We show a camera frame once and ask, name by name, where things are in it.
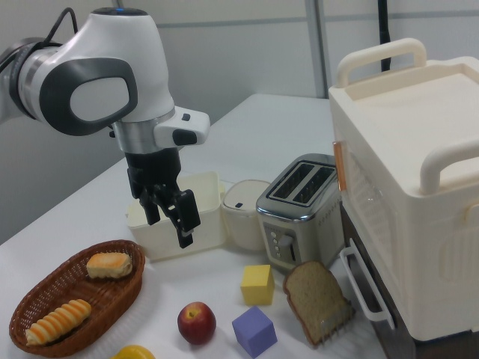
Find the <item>small white container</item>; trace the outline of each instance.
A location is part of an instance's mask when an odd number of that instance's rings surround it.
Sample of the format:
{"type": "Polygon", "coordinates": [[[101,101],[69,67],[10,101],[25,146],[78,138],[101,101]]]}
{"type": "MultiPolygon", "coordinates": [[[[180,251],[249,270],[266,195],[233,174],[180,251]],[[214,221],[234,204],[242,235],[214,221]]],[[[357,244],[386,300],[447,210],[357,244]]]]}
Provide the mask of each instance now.
{"type": "Polygon", "coordinates": [[[223,213],[233,242],[250,251],[264,251],[256,201],[269,183],[248,179],[235,184],[222,201],[223,213]]]}
{"type": "Polygon", "coordinates": [[[143,207],[134,200],[126,214],[128,227],[150,260],[164,260],[214,248],[226,241],[226,228],[221,216],[221,198],[225,193],[216,172],[205,172],[177,179],[181,190],[195,194],[201,224],[193,231],[193,243],[186,248],[178,245],[177,231],[170,219],[158,208],[161,220],[147,223],[143,207]]]}

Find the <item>bread roll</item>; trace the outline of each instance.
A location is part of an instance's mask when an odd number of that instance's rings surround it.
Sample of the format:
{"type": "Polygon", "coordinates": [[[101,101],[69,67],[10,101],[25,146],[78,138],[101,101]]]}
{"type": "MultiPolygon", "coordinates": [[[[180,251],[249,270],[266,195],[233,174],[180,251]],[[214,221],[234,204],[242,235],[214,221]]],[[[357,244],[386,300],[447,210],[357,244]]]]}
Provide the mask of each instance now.
{"type": "Polygon", "coordinates": [[[63,304],[25,331],[27,346],[43,346],[58,339],[78,327],[90,313],[91,305],[82,299],[63,304]]]}
{"type": "Polygon", "coordinates": [[[98,253],[87,263],[91,278],[121,278],[132,271],[132,260],[125,253],[98,253]]]}

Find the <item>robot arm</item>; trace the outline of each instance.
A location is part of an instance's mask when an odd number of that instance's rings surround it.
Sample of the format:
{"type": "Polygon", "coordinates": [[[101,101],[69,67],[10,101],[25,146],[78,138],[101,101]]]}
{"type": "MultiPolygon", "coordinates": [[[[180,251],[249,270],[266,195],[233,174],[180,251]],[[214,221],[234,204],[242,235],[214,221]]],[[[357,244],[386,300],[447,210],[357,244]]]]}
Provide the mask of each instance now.
{"type": "Polygon", "coordinates": [[[160,206],[176,227],[180,246],[192,243],[200,219],[194,194],[176,182],[178,147],[202,144],[210,119],[174,105],[150,16],[101,8],[62,46],[32,41],[3,56],[0,123],[26,114],[68,135],[112,126],[128,162],[132,196],[140,200],[148,224],[159,221],[160,206]]]}

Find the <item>wicker basket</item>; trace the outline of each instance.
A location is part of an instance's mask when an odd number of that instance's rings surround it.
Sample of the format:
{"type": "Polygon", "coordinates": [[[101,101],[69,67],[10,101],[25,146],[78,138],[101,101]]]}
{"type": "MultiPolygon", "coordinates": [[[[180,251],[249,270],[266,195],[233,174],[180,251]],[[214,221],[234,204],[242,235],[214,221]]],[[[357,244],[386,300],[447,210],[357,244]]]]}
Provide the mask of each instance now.
{"type": "Polygon", "coordinates": [[[43,279],[20,302],[10,321],[10,337],[24,352],[48,358],[75,354],[101,337],[135,301],[141,289],[144,255],[131,241],[99,243],[77,253],[43,279]],[[123,252],[133,270],[121,279],[91,279],[86,263],[95,253],[123,252]],[[79,327],[46,346],[27,346],[25,329],[71,299],[91,305],[91,315],[79,327]]]}

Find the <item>table surface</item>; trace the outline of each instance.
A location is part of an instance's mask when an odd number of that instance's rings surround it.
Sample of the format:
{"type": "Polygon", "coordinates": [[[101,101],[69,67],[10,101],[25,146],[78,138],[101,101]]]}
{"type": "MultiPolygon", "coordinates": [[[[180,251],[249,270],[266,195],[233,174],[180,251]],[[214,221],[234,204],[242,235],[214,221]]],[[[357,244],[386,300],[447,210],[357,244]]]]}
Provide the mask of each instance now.
{"type": "MultiPolygon", "coordinates": [[[[332,154],[333,138],[328,100],[257,94],[215,123],[205,144],[180,151],[180,175],[217,171],[226,189],[241,180],[272,182],[305,153],[332,154]]],[[[125,216],[131,201],[123,159],[0,245],[4,358],[38,358],[19,350],[7,330],[31,288],[84,248],[113,239],[134,240],[125,216]]],[[[130,309],[94,344],[69,358],[110,358],[129,344],[147,347],[157,359],[249,358],[231,322],[248,309],[239,288],[244,266],[268,263],[266,253],[244,251],[230,242],[147,262],[143,287],[130,309]],[[205,346],[189,345],[177,330],[178,313],[192,301],[207,303],[216,315],[215,335],[205,346]]],[[[340,261],[330,270],[356,309],[353,320],[324,345],[310,346],[282,291],[284,275],[274,269],[273,303],[260,309],[273,321],[278,342],[260,358],[385,358],[340,261]]]]}

